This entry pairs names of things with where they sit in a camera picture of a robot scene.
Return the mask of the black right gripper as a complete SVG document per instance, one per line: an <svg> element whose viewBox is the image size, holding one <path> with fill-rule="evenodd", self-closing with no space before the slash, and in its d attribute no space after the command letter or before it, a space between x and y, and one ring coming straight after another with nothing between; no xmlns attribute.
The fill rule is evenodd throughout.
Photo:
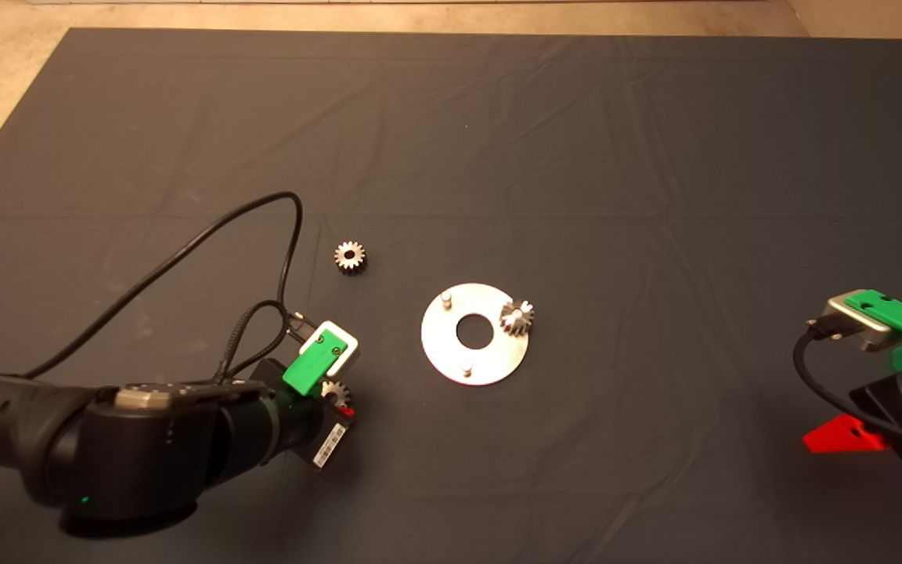
<svg viewBox="0 0 902 564"><path fill-rule="evenodd" d="M902 379L880 379L849 392L859 410L902 428ZM838 414L802 436L814 454L884 452L891 447L902 460L902 438L873 432L859 418Z"/></svg>

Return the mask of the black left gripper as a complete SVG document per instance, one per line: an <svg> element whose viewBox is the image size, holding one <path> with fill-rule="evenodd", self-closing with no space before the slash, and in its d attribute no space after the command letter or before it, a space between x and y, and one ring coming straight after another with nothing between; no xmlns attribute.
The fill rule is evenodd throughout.
<svg viewBox="0 0 902 564"><path fill-rule="evenodd" d="M354 408L337 407L326 399L317 399L312 405L314 410L307 420L303 439L290 452L312 470L321 472L330 467L345 439L352 434L357 417Z"/></svg>

